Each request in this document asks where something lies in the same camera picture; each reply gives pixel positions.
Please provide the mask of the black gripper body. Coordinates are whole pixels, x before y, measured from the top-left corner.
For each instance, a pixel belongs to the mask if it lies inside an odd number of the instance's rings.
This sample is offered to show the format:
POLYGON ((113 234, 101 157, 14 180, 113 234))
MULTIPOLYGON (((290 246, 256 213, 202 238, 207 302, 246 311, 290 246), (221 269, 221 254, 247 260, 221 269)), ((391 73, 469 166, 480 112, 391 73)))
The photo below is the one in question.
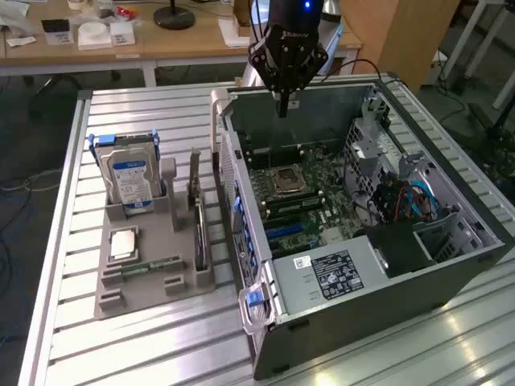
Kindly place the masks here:
POLYGON ((267 53, 271 90, 303 89, 322 67, 321 13, 321 1, 270 3, 267 53))

